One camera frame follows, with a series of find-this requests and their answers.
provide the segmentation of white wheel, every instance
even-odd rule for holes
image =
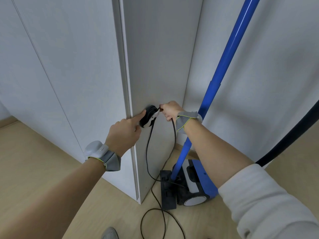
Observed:
[[[185,201],[185,206],[198,205],[205,202],[207,198],[205,196],[196,196]]]

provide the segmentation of white sleeve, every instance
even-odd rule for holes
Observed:
[[[319,238],[311,211],[257,164],[239,171],[218,191],[242,238]]]

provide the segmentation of floor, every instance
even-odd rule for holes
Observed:
[[[315,124],[268,167],[268,173],[289,193],[301,200],[319,218],[319,123]],[[40,194],[61,180],[80,163],[42,136],[15,122],[0,129],[0,228],[26,208]],[[168,168],[177,160],[174,151]],[[160,185],[154,186],[160,196]],[[100,238],[108,226],[117,229],[120,239],[142,238],[140,221],[150,208],[157,207],[148,194],[142,205],[101,179],[77,213],[64,238]],[[218,196],[193,207],[172,211],[187,239],[239,238],[230,212]],[[166,238],[182,238],[175,221],[167,218]],[[145,238],[162,238],[160,211],[150,212],[143,223]]]

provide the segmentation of power cord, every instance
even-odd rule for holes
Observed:
[[[176,221],[177,225],[178,225],[179,228],[181,229],[181,232],[183,233],[184,239],[186,239],[185,233],[184,233],[184,231],[183,231],[183,228],[181,227],[181,225],[179,224],[179,222],[177,221],[177,219],[176,219],[170,212],[165,211],[165,210],[162,209],[162,206],[161,206],[160,202],[158,201],[157,197],[155,196],[155,194],[154,194],[154,192],[153,192],[153,186],[155,185],[155,183],[156,183],[157,181],[160,182],[160,180],[155,179],[155,178],[150,174],[150,172],[149,172],[149,170],[148,170],[147,149],[148,149],[148,144],[149,144],[149,142],[150,142],[151,135],[152,135],[152,131],[153,131],[153,128],[154,128],[155,119],[152,121],[152,128],[151,128],[150,136],[149,136],[149,138],[148,138],[147,145],[146,145],[146,155],[145,155],[145,157],[146,157],[146,168],[147,168],[147,172],[148,172],[149,176],[154,180],[154,183],[153,183],[153,185],[152,185],[152,187],[151,187],[151,192],[152,192],[152,195],[154,196],[154,198],[156,199],[156,201],[157,201],[157,203],[158,203],[160,209],[158,209],[158,208],[152,208],[152,209],[149,209],[148,211],[145,212],[145,214],[143,215],[142,220],[141,220],[141,235],[142,235],[142,238],[145,239],[144,236],[143,236],[143,232],[142,232],[142,222],[143,222],[143,219],[144,219],[144,217],[146,216],[146,214],[147,214],[149,211],[151,211],[151,210],[160,210],[160,211],[162,212],[163,220],[164,220],[164,234],[163,234],[163,239],[165,238],[165,234],[166,234],[166,221],[165,221],[164,212],[167,213],[167,214],[169,214],[169,215],[171,215],[171,216],[173,217],[173,219]],[[175,129],[175,124],[174,124],[173,119],[171,119],[171,121],[172,121],[173,128],[174,128],[174,147],[175,147],[175,145],[176,145],[176,129]],[[168,161],[169,158],[171,157],[171,155],[172,155],[172,153],[173,153],[173,151],[174,151],[174,147],[173,147],[173,149],[172,149],[172,151],[171,151],[171,153],[170,153],[168,159],[165,161],[165,163],[164,163],[164,165],[163,165],[163,167],[162,167],[161,170],[164,169],[164,167],[165,167],[167,161]],[[174,185],[182,186],[182,185],[179,185],[179,184],[174,183],[174,182],[171,182],[171,181],[168,181],[168,182],[169,182],[169,183],[172,183],[172,184],[174,184]]]

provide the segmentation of gray shoe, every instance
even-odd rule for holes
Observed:
[[[103,232],[101,239],[119,239],[116,230],[113,227],[109,227]]]

